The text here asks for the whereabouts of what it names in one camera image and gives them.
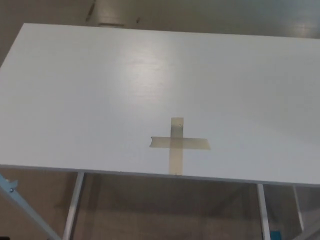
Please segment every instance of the metal bracket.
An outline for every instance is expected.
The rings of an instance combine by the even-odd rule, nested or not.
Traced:
[[[42,219],[42,217],[27,203],[27,201],[16,191],[18,181],[9,182],[0,174],[0,193],[11,203],[23,210],[33,220],[50,240],[61,240],[55,231]]]

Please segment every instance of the tape strip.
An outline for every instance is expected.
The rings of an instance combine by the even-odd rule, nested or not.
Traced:
[[[162,137],[152,136],[151,148],[162,149],[196,149],[196,150],[211,150],[209,142],[205,138],[178,138],[178,137]]]
[[[182,117],[171,118],[170,138],[178,139],[177,142],[169,140],[169,174],[182,175],[183,172],[183,142],[184,137],[184,119]]]
[[[183,149],[210,150],[207,139],[184,137],[184,118],[171,118],[170,137],[152,136],[151,148],[170,148],[169,173],[183,174]]]

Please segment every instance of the table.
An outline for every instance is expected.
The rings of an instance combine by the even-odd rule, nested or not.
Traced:
[[[75,206],[84,172],[318,186],[319,62],[316,39],[24,24],[0,166],[79,172]]]

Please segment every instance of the floor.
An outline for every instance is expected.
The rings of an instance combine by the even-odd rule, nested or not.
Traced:
[[[317,38],[320,2],[307,0],[0,0],[0,65],[22,24],[64,24]],[[0,169],[62,236],[76,173]],[[291,187],[266,186],[271,230],[300,232]],[[256,186],[86,174],[75,240],[261,240]],[[0,197],[0,236],[46,240]]]

